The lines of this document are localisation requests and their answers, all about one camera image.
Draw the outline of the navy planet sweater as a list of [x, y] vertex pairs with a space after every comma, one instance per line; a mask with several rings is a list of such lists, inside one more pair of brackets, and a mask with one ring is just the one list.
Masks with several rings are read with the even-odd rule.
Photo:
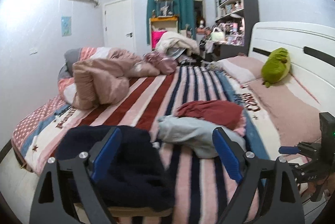
[[[90, 151], [110, 130], [108, 125], [78, 126], [70, 129], [54, 156], [69, 160], [83, 151]], [[107, 173], [96, 186], [107, 207], [150, 207], [164, 211], [174, 207], [174, 187], [164, 169], [158, 150], [152, 146], [147, 130], [121, 125], [121, 143]]]

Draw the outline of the pile of white clothes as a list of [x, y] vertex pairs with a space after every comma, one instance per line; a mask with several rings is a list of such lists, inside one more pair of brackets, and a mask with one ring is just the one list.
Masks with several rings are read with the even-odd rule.
[[155, 46], [155, 50], [162, 53], [166, 53], [169, 48], [183, 48], [188, 49], [190, 54], [200, 54], [196, 40], [172, 31], [165, 32]]

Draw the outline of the beige pillow near headboard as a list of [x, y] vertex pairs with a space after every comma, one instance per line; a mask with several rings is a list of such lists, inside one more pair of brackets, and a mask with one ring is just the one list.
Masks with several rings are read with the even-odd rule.
[[276, 127], [281, 145], [317, 142], [321, 139], [319, 113], [322, 106], [289, 75], [267, 88], [261, 79], [248, 84]]

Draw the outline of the striped bed blanket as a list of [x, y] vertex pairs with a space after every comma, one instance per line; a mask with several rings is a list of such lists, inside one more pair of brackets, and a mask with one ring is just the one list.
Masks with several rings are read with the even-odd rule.
[[[71, 128], [129, 125], [147, 130], [156, 141], [160, 117], [175, 114], [189, 101], [216, 99], [243, 106], [243, 124], [238, 131], [245, 134], [258, 157], [277, 157], [279, 134], [249, 87], [225, 73], [191, 66], [180, 67], [169, 76], [132, 79], [127, 97], [117, 105], [77, 110], [56, 96], [17, 125], [11, 143], [26, 168], [39, 174]], [[121, 217], [119, 223], [215, 223], [236, 190], [220, 159], [199, 159], [188, 147], [166, 143], [161, 145], [160, 155], [175, 184], [172, 214]]]

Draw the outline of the red garment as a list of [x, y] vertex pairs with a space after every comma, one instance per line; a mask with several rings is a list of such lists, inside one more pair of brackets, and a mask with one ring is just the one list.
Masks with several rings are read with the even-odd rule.
[[174, 115], [205, 120], [225, 126], [242, 137], [245, 135], [244, 108], [227, 100], [190, 101], [181, 105]]

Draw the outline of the green plush toy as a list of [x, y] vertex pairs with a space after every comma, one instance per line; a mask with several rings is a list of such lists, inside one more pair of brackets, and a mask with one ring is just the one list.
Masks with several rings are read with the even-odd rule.
[[261, 69], [263, 85], [269, 88], [287, 76], [291, 68], [290, 55], [287, 49], [278, 48], [272, 51]]

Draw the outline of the light blue garment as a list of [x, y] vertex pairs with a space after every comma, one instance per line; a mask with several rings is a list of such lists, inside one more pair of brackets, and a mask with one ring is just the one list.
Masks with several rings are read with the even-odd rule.
[[162, 116], [158, 119], [158, 138], [165, 143], [185, 145], [200, 159], [218, 156], [212, 132], [219, 127], [212, 122], [193, 117]]

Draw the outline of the white bed headboard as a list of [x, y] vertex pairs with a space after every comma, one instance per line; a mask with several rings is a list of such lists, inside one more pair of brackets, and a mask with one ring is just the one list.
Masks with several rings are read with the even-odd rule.
[[270, 21], [253, 27], [249, 56], [261, 61], [278, 48], [288, 50], [291, 73], [334, 114], [334, 28], [319, 24]]

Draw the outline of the pink rumpled duvet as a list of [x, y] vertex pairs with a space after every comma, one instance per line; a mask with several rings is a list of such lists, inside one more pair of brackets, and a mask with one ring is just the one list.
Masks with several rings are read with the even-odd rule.
[[58, 92], [65, 102], [80, 110], [117, 104], [127, 96], [131, 78], [160, 75], [159, 69], [141, 56], [120, 48], [70, 49], [64, 58]]

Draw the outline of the shiny pink satin garment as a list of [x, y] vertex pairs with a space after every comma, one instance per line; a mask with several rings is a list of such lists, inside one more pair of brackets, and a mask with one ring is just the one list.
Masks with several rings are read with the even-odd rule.
[[176, 61], [162, 52], [152, 51], [145, 54], [144, 59], [164, 75], [170, 75], [177, 69]]

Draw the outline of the white handbag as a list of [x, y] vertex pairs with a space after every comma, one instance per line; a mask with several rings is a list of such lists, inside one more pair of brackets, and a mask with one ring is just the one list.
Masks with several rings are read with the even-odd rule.
[[222, 31], [219, 27], [214, 27], [211, 32], [210, 40], [212, 41], [223, 41], [225, 39], [225, 32]]

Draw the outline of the white door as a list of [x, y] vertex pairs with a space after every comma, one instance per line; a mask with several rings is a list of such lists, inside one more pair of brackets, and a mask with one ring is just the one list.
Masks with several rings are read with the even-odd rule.
[[136, 52], [132, 0], [114, 0], [103, 9], [104, 45]]

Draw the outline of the yellow white cabinet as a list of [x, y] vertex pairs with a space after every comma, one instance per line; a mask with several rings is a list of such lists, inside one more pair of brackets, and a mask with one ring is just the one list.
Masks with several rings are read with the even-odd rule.
[[149, 39], [152, 50], [155, 50], [156, 44], [164, 33], [168, 31], [178, 33], [178, 20], [178, 15], [174, 15], [171, 17], [151, 17], [149, 19]]

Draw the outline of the glass display case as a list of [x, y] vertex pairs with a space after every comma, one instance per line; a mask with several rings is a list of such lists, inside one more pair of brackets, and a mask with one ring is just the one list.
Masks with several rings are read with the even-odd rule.
[[174, 0], [155, 0], [157, 17], [174, 16], [173, 6]]

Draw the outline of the small blue wall poster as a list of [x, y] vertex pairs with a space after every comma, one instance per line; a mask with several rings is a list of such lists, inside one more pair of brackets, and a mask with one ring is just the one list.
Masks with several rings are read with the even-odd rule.
[[70, 16], [63, 16], [61, 18], [61, 35], [62, 37], [72, 35], [72, 18]]

